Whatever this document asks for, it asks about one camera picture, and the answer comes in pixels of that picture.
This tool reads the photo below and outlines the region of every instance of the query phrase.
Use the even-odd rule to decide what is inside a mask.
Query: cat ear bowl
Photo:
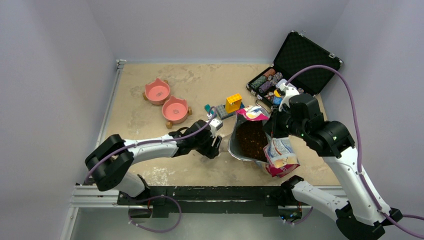
[[[156,80],[152,83],[146,84],[143,92],[143,98],[151,102],[153,105],[162,105],[171,96],[171,89],[167,80]]]
[[[171,96],[162,106],[162,115],[168,121],[166,127],[171,129],[173,124],[184,122],[189,115],[193,114],[187,100]]]

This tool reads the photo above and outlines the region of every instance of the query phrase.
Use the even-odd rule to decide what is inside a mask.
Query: yellow lego brick
[[[240,108],[242,104],[242,96],[237,93],[226,98],[225,110],[227,113],[232,113]]]

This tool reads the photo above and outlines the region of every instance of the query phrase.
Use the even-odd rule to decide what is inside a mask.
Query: beige tabletop
[[[207,120],[204,106],[225,104],[226,97],[241,94],[244,105],[254,105],[246,84],[260,74],[266,64],[126,64],[112,105],[106,136],[142,140],[170,132],[162,116],[162,106],[143,99],[145,84],[156,78],[168,80],[171,94],[186,99],[193,114],[172,130]],[[324,111],[320,96],[316,96]],[[223,121],[221,136],[231,134],[235,116]],[[276,186],[293,175],[312,185],[338,186],[336,176],[305,142],[290,137],[300,166],[283,178],[271,177],[253,162],[233,158],[228,152],[208,159],[196,151],[174,158],[156,158],[133,165],[130,171],[142,175],[149,185],[162,186]]]

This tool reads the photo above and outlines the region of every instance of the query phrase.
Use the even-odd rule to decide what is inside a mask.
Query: gray lego brick
[[[225,106],[223,104],[218,105],[216,107],[216,111],[217,111],[218,116],[221,120],[227,119],[227,118],[233,116],[236,113],[235,111],[233,111],[232,113],[228,114],[227,111],[225,110]]]

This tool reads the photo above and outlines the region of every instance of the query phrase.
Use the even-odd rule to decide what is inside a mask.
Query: black base
[[[120,192],[118,205],[147,205],[140,200],[152,196],[165,195],[177,200],[183,213],[199,214],[262,214],[264,217],[278,217],[278,199],[280,186],[150,186],[135,198]],[[297,201],[286,202],[298,204]],[[178,213],[177,206],[170,200],[159,198],[152,200],[153,218],[167,218],[169,213]]]
[[[403,217],[401,211],[396,208],[391,208],[389,213],[396,222]],[[338,229],[349,240],[377,240],[386,232],[383,226],[392,225],[387,219],[382,223],[374,222],[374,226],[357,221],[350,203],[344,208],[336,210],[335,214],[337,215],[335,223]]]

